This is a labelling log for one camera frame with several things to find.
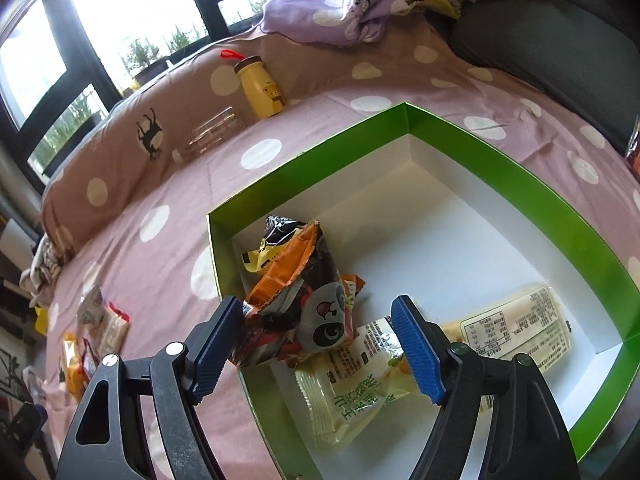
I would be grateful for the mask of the pink polka dot bedsheet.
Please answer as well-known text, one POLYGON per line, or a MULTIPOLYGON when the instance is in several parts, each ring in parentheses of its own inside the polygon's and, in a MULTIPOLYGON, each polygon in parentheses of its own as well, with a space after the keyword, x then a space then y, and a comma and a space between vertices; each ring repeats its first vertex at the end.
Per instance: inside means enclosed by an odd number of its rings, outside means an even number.
MULTIPOLYGON (((596 130, 519 82, 491 87, 478 104, 454 104, 449 117, 459 125, 503 128, 497 148, 550 185, 623 263, 638 268, 638 184, 596 130)), ((131 316, 127 356, 148 356, 185 335, 218 306, 206 214, 281 160, 354 122, 341 99, 306 100, 285 120, 251 128, 178 171, 64 266, 49 314, 44 376, 55 445, 63 443, 76 408, 62 388, 61 341, 74 328, 85 289, 100 285, 131 316)))

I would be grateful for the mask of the small red silver snack pack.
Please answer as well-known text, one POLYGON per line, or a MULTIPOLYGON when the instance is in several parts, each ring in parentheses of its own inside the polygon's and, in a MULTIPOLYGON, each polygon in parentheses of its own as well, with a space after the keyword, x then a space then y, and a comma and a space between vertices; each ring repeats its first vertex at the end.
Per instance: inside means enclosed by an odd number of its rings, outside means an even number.
POLYGON ((100 364, 100 359, 96 355, 96 352, 93 351, 90 340, 86 337, 81 338, 80 354, 82 372, 84 373, 86 382, 90 382, 100 364))

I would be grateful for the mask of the red-edged beige snack pack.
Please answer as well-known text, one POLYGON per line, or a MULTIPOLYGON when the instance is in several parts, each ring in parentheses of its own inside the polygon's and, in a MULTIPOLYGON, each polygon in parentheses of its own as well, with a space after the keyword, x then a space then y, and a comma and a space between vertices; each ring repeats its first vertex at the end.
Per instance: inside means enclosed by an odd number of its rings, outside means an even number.
POLYGON ((103 358, 107 354, 119 354, 129 330, 130 316, 116 308, 111 301, 105 304, 105 312, 96 336, 96 352, 103 358))

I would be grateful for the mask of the dark grey sofa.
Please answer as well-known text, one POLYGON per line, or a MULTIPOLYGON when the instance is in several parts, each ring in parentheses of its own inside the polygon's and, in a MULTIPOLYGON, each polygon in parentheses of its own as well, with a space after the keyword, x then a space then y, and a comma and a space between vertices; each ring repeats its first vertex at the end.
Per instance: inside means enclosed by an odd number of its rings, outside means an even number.
POLYGON ((624 154, 639 115, 639 0, 477 0, 449 47, 547 93, 624 154))

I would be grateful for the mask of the black sesame snack bag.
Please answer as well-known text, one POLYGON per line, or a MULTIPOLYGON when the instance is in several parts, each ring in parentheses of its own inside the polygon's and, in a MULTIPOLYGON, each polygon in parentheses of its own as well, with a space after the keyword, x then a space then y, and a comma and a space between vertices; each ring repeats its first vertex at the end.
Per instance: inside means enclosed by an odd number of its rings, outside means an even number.
POLYGON ((262 275, 280 255, 285 246, 300 232, 306 223, 288 217, 270 214, 265 221, 264 234, 259 247, 242 253, 242 263, 248 273, 262 275))

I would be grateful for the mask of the purple folded cloth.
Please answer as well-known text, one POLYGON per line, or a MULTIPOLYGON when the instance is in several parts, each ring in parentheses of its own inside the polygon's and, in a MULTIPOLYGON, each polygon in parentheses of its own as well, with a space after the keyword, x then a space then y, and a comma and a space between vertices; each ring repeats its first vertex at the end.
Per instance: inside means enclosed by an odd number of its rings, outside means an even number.
POLYGON ((378 41, 391 16, 409 12, 406 0, 269 0, 259 27, 299 44, 351 47, 378 41))

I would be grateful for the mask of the white popcorn snack bag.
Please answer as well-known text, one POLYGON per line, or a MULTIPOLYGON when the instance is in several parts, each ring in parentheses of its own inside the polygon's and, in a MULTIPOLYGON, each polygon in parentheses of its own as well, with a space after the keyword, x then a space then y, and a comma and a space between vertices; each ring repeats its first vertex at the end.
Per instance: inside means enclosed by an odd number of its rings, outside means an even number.
POLYGON ((85 330, 97 330, 105 316, 105 301, 99 285, 93 285, 80 300, 77 324, 85 330))

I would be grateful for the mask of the orange panda snack bag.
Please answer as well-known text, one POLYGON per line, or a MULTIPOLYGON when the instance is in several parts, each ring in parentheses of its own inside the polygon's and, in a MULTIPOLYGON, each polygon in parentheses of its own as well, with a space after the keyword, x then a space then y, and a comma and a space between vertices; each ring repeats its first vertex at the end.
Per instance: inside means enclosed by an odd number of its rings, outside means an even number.
POLYGON ((307 222, 243 300, 244 321, 231 362, 296 364, 354 339, 352 309, 366 284, 341 274, 320 222, 307 222))

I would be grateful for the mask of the yellow carton box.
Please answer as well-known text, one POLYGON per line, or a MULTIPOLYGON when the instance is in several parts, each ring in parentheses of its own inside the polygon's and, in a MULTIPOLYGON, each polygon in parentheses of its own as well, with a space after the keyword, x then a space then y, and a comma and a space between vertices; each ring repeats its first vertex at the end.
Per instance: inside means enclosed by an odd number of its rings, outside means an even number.
POLYGON ((38 304, 36 304, 34 307, 34 311, 36 314, 35 331, 42 336, 47 336, 49 324, 48 309, 45 307, 40 307, 38 306, 38 304))

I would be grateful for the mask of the cracker pack white label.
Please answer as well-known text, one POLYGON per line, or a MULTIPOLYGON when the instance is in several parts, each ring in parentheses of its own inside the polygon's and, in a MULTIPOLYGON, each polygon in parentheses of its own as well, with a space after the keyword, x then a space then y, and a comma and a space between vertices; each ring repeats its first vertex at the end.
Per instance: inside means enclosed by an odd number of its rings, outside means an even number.
POLYGON ((570 351, 570 336, 554 292, 539 286, 497 307, 442 325, 450 341, 479 356, 510 360, 525 353, 544 373, 570 351))

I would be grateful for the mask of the striped white cloth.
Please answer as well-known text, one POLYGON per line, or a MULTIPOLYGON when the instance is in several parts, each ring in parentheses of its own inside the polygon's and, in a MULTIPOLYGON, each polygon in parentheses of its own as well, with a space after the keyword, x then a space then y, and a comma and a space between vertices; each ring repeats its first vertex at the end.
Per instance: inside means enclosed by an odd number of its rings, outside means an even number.
POLYGON ((30 296, 29 307, 50 307, 63 264, 63 256, 47 234, 44 234, 38 243, 32 263, 22 272, 20 278, 21 290, 30 296))

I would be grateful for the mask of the clear plastic bottle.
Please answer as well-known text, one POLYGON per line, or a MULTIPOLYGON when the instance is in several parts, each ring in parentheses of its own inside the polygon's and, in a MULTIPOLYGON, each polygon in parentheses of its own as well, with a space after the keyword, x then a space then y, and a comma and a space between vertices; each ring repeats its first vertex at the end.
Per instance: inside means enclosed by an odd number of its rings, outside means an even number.
POLYGON ((246 128, 244 119, 232 106, 203 122, 192 131, 192 139, 172 152, 174 161, 181 165, 218 148, 246 128))

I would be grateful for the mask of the pale yellow corn snack bag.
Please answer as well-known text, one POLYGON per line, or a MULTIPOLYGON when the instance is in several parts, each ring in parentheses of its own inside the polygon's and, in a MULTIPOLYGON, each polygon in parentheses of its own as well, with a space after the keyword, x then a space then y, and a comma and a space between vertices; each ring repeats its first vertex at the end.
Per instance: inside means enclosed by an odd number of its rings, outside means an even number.
POLYGON ((389 318, 358 327, 350 344, 297 365, 295 379, 322 452, 349 445, 383 406, 419 392, 389 318))

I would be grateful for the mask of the green cardboard box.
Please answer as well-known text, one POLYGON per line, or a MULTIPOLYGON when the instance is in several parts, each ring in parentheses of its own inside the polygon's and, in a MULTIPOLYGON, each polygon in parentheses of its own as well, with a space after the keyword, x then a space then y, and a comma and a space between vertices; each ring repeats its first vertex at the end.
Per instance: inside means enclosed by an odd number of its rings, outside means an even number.
POLYGON ((218 292, 242 295, 242 250, 267 214, 316 220, 340 270, 366 282, 358 324, 399 295, 457 321, 551 288, 570 350, 546 377, 584 457, 639 369, 639 190, 625 166, 570 148, 552 162, 562 192, 495 148, 512 132, 461 129, 407 103, 296 150, 208 216, 218 292))

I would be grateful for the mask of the black window frame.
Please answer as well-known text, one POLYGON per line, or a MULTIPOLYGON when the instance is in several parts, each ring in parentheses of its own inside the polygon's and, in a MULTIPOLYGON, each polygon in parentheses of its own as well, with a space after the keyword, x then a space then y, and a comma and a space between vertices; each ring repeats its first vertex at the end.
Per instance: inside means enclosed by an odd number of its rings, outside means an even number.
POLYGON ((254 25, 265 0, 1 0, 1 145, 41 192, 137 84, 254 25))

